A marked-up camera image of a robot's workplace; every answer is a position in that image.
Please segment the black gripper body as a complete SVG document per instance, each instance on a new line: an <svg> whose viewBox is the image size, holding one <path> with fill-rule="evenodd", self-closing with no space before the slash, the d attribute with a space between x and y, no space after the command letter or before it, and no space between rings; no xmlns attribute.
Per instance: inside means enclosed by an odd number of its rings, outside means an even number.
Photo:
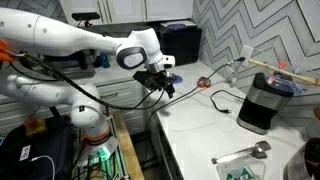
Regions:
<svg viewBox="0 0 320 180"><path fill-rule="evenodd" d="M152 73L149 71L137 71L133 78L149 90L156 90L155 86L160 84L164 90L170 82L169 75L166 71Z"/></svg>

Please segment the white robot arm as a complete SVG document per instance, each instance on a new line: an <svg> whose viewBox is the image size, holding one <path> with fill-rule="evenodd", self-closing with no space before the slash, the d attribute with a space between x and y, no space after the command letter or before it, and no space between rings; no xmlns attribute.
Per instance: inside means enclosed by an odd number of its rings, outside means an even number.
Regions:
<svg viewBox="0 0 320 180"><path fill-rule="evenodd" d="M135 31L124 38L103 36L39 14L10 8L0 8L1 59L31 60L39 63L36 53L66 57L81 50L100 50L116 55L118 65L132 70L144 65L134 78L150 90L163 89L174 93L167 70L175 66L175 57L165 55L154 29ZM67 104L71 107L74 126L84 130L84 138L102 142L111 134L102 113L106 104L92 84L79 85L64 77L61 82L42 82L19 76L7 70L1 72L0 93L42 106Z"/></svg>

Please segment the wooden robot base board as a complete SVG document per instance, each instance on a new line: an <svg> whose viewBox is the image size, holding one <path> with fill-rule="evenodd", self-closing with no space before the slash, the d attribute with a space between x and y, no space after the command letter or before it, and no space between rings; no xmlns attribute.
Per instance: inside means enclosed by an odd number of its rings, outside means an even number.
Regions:
<svg viewBox="0 0 320 180"><path fill-rule="evenodd" d="M120 147L131 180L145 180L129 131L120 111L113 113Z"/></svg>

